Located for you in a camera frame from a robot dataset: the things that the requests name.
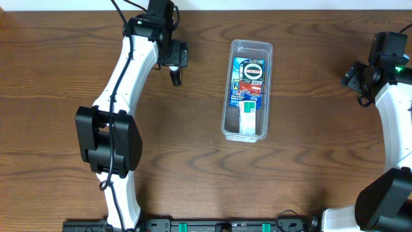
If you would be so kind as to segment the dark bottle white cap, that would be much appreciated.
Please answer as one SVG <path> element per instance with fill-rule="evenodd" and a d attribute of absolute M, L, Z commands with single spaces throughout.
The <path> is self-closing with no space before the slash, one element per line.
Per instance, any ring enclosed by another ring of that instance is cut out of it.
<path fill-rule="evenodd" d="M 174 86 L 180 86 L 182 84 L 181 69 L 178 66 L 170 66 L 171 81 Z"/>

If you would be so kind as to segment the blue Kool Fever box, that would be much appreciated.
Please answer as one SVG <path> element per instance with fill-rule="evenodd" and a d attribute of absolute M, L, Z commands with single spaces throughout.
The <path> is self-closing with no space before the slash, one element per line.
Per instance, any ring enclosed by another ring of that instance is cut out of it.
<path fill-rule="evenodd" d="M 242 72 L 243 72 L 243 62 L 249 60 L 251 58 L 242 58 L 242 57 L 235 57 L 233 66 L 232 66 L 232 76 L 230 79 L 230 92 L 229 92 L 229 104 L 233 107 L 238 107 L 239 102 L 241 101 L 255 101 L 256 102 L 256 109 L 259 110 L 261 108 L 262 96 L 261 95 L 251 95 L 246 91 L 240 90 L 240 81 L 244 81 L 242 79 Z M 263 88 L 265 83 L 265 60 L 264 60 L 264 77 L 263 77 Z"/>

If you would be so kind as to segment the green round-label box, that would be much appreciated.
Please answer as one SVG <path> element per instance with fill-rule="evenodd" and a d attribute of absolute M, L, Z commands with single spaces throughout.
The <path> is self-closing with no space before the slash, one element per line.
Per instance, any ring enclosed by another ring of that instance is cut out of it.
<path fill-rule="evenodd" d="M 249 59 L 243 62 L 242 79 L 244 81 L 262 81 L 264 77 L 264 60 Z"/>

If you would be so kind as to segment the red small box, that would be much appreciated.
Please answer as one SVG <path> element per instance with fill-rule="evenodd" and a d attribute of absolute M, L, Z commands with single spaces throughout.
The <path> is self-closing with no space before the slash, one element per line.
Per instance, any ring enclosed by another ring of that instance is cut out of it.
<path fill-rule="evenodd" d="M 263 91 L 263 81 L 240 81 L 240 90 L 251 95 L 261 95 Z"/>

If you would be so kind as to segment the green white medicine box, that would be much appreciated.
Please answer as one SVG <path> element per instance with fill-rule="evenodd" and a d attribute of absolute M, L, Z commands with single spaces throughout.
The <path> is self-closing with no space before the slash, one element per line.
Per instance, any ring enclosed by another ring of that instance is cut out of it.
<path fill-rule="evenodd" d="M 241 101 L 239 103 L 239 132 L 244 135 L 256 134 L 256 102 Z"/>

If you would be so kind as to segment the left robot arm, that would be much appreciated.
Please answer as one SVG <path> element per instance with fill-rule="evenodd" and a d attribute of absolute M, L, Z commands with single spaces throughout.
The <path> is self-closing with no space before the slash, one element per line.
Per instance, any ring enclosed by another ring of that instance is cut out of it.
<path fill-rule="evenodd" d="M 134 171 L 142 138 L 134 116 L 145 81 L 155 65 L 170 69 L 174 86 L 187 67 L 187 43 L 174 40 L 173 17 L 140 14 L 124 26 L 122 51 L 104 91 L 91 107 L 81 106 L 75 124 L 82 160 L 97 174 L 108 206 L 109 231 L 135 231 L 141 209 Z"/>

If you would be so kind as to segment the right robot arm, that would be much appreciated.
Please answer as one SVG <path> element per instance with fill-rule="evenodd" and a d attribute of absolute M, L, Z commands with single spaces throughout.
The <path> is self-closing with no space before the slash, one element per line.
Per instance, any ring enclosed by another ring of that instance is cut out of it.
<path fill-rule="evenodd" d="M 411 231 L 411 69 L 381 64 L 364 83 L 377 87 L 375 105 L 382 121 L 384 173 L 352 206 L 323 211 L 321 231 Z"/>

